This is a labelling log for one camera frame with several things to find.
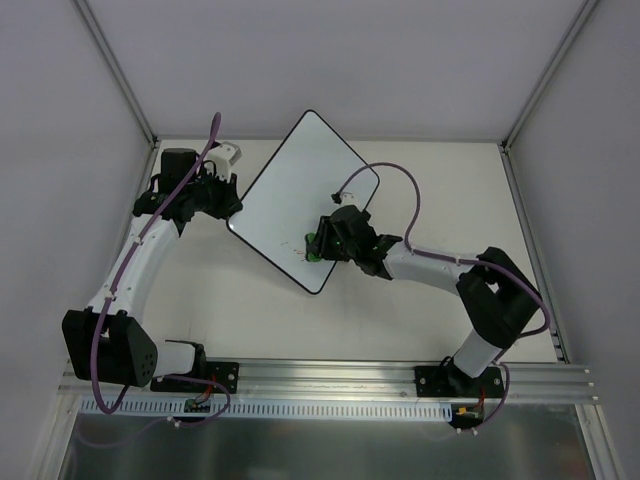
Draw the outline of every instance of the gray wall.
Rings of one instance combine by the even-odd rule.
[[[590,363],[630,478],[640,471],[640,3],[603,1],[514,161],[572,360]]]
[[[146,145],[70,2],[1,10],[0,476],[31,479],[62,318],[112,261]]]
[[[582,0],[91,0],[158,134],[500,140]]]

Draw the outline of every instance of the whiteboard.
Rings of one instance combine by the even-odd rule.
[[[242,198],[242,211],[229,230],[311,294],[320,293],[336,262],[304,260],[308,233],[337,205],[331,194],[366,163],[313,110],[298,120]],[[367,170],[347,191],[361,207],[371,200],[380,178]]]

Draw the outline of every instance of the purple cable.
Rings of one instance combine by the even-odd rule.
[[[225,413],[231,407],[231,394],[229,393],[229,390],[227,390],[224,385],[222,385],[222,384],[220,384],[218,382],[214,382],[213,380],[200,380],[200,379],[197,379],[197,378],[183,377],[181,375],[167,375],[167,376],[165,376],[165,378],[170,378],[172,380],[179,380],[179,381],[184,381],[184,382],[202,383],[204,385],[211,385],[213,387],[216,387],[219,390],[222,390],[222,393],[224,393],[225,396],[227,397],[227,401],[224,404],[224,406],[220,410],[218,410],[216,413],[214,413],[212,415],[209,415],[204,420],[200,420],[198,422],[193,422],[193,423],[180,422],[179,423],[179,427],[180,428],[182,428],[182,427],[194,428],[194,427],[201,427],[203,425],[207,425],[207,424],[213,422],[214,420],[216,420],[218,417],[220,417],[220,415]],[[125,438],[123,440],[118,440],[117,442],[111,442],[111,443],[97,443],[97,442],[93,442],[91,440],[87,440],[82,435],[82,433],[80,432],[80,423],[78,423],[78,425],[76,426],[75,435],[78,438],[78,441],[80,443],[82,443],[82,444],[84,444],[84,445],[86,445],[88,447],[91,447],[91,448],[99,448],[99,449],[117,448],[117,447],[121,447],[123,445],[126,445],[129,442],[132,442],[133,440],[138,438],[140,435],[142,435],[144,432],[146,432],[150,428],[152,428],[155,425],[158,425],[160,423],[167,422],[167,420],[168,419],[166,417],[156,418],[155,420],[152,420],[151,422],[147,423],[144,427],[142,427],[140,430],[138,430],[136,433],[134,433],[130,437],[127,437],[127,438]]]
[[[520,280],[516,275],[511,273],[506,268],[491,262],[485,262],[484,260],[478,260],[475,258],[458,259],[451,255],[429,252],[427,250],[419,250],[411,246],[411,243],[409,241],[409,236],[411,235],[411,231],[413,230],[413,227],[415,226],[416,221],[418,220],[418,215],[420,215],[420,207],[422,205],[422,195],[420,194],[420,186],[418,185],[418,182],[416,181],[415,177],[411,174],[411,172],[409,172],[409,170],[407,170],[406,168],[390,162],[375,162],[375,163],[370,163],[369,165],[364,165],[359,169],[357,169],[355,172],[353,172],[349,178],[347,178],[347,180],[338,190],[338,195],[340,195],[343,192],[345,187],[349,185],[351,180],[353,180],[356,177],[356,175],[360,174],[364,170],[368,170],[373,167],[391,167],[391,168],[400,170],[407,177],[409,177],[409,180],[411,180],[411,183],[413,184],[413,188],[416,192],[416,209],[415,209],[415,212],[413,213],[413,217],[411,218],[411,221],[409,222],[409,226],[407,227],[407,230],[404,233],[404,244],[411,253],[421,257],[433,258],[435,260],[443,260],[451,263],[460,263],[462,265],[476,265],[476,266],[481,266],[485,268],[491,268],[492,270],[495,270],[496,272],[501,273],[502,275],[507,277],[509,280],[511,280],[513,283],[518,285],[518,287],[521,288],[527,295],[529,295],[533,299],[533,301],[536,302],[538,307],[540,307],[540,310],[542,310],[542,314],[544,315],[544,324],[541,327],[536,328],[534,330],[530,330],[528,332],[521,333],[518,338],[531,337],[533,335],[542,333],[549,328],[549,326],[551,325],[551,312],[549,311],[545,303],[542,301],[540,296],[533,289],[531,289],[525,282]]]
[[[504,368],[504,393],[502,394],[502,398],[495,410],[491,412],[491,415],[485,418],[478,427],[476,427],[476,430],[489,423],[489,420],[496,416],[498,411],[504,406],[504,403],[507,401],[507,397],[509,396],[509,386],[511,385],[511,372],[509,371],[509,367],[507,367],[505,363],[496,363],[496,365]]]
[[[138,236],[140,241],[144,239],[144,236],[147,234],[147,232],[152,227],[154,222],[158,219],[160,215],[162,215],[162,212],[164,212],[167,206],[173,201],[174,198],[176,198],[176,196],[180,193],[180,191],[184,188],[184,186],[187,183],[189,183],[193,174],[198,170],[198,168],[202,164],[204,157],[207,155],[209,150],[211,150],[211,148],[213,147],[213,144],[216,141],[216,136],[218,135],[218,130],[220,129],[221,118],[222,116],[220,115],[220,112],[217,112],[213,116],[213,120],[211,122],[209,141],[207,142],[207,145],[204,147],[204,149],[202,150],[202,153],[196,159],[195,163],[193,164],[191,169],[187,172],[187,174],[184,176],[182,181],[173,190],[173,192],[171,192],[171,194],[165,199],[165,201],[162,202],[162,205],[160,205],[160,207],[156,210],[156,212],[151,216],[147,224],[142,228]],[[118,270],[116,271],[116,274],[113,277],[113,282],[111,282],[111,287],[109,289],[111,292],[111,295],[115,295],[116,292],[118,291],[118,284],[120,283],[120,280],[122,279],[122,276],[124,275],[124,272],[127,269],[127,266],[131,261],[131,258],[133,257],[133,254],[136,252],[139,246],[140,246],[139,243],[134,242],[131,245],[131,248],[129,249],[129,251],[127,252],[127,255],[125,256],[124,260],[120,264],[120,267],[118,268]],[[129,386],[125,386],[122,389],[122,391],[120,392],[120,395],[118,396],[118,399],[115,401],[115,403],[111,408],[107,407],[107,405],[104,403],[104,399],[102,398],[102,394],[100,393],[100,384],[98,383],[98,346],[100,344],[100,334],[102,332],[102,327],[104,326],[105,319],[107,318],[107,312],[109,311],[109,306],[111,305],[111,302],[112,302],[111,298],[105,299],[104,306],[102,307],[102,311],[98,316],[98,323],[96,324],[96,329],[93,332],[93,338],[91,340],[91,355],[89,360],[89,369],[91,371],[91,389],[93,390],[93,396],[95,397],[96,403],[98,404],[98,408],[100,408],[100,410],[103,413],[106,413],[107,415],[110,415],[114,413],[116,410],[118,410],[118,408],[120,407],[120,404],[122,403],[122,400],[124,399],[125,394],[127,393],[127,390],[129,389]]]

